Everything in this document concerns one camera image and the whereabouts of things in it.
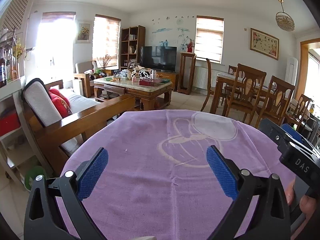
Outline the person right hand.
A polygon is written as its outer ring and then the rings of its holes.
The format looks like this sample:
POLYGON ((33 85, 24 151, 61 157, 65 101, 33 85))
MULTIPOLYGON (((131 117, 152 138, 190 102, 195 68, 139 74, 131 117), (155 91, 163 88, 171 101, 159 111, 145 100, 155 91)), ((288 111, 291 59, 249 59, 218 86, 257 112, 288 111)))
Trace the person right hand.
MULTIPOLYGON (((285 196, 287 200, 287 204, 291 205, 291 203, 294 200, 295 197, 295 192, 293 189, 293 186, 295 184, 295 180, 291 181, 289 185, 287 186, 285 190, 285 196)), ((302 213, 305 215, 305 220, 304 222, 300 225, 300 227, 294 232, 294 234, 291 236, 291 239, 295 239, 300 232, 304 229, 306 224, 309 222, 310 218, 312 217, 314 211, 316 210, 317 207, 317 200, 314 198, 311 198, 309 196, 304 195, 300 202, 299 202, 299 207, 302 213)))

